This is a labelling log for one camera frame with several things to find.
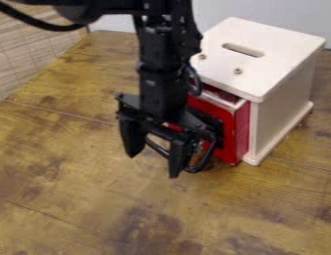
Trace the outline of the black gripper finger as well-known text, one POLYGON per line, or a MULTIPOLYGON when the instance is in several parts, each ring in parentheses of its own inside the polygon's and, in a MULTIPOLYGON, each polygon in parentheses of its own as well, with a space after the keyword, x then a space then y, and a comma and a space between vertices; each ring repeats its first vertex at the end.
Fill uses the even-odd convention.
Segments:
POLYGON ((177 178, 187 168, 192 157, 192 144, 189 140, 176 139, 171 142, 168 157, 168 172, 171 178, 177 178))
POLYGON ((127 116, 120 117, 120 129, 127 154, 135 158, 147 147, 145 124, 127 116))

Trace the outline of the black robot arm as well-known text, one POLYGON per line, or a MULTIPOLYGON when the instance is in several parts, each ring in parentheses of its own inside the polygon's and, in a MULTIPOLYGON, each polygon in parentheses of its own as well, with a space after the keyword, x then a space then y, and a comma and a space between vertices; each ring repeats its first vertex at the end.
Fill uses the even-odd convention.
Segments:
POLYGON ((168 160, 172 178, 203 171, 218 131, 188 110, 203 82, 191 58, 201 52, 192 0, 0 0, 0 12, 48 31, 69 32, 105 15, 131 15, 140 40, 140 92, 119 93, 117 117, 127 154, 151 147, 168 160))

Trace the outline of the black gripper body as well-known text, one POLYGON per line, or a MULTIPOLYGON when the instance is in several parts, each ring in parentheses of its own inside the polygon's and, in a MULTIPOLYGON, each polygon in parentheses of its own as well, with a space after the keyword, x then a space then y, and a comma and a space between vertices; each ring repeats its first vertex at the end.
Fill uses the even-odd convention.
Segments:
POLYGON ((203 83, 191 63, 171 69, 140 64, 140 93, 117 94, 119 118, 127 116, 145 124, 148 135, 161 138, 218 137, 215 128, 187 108, 188 96, 199 97, 203 83))

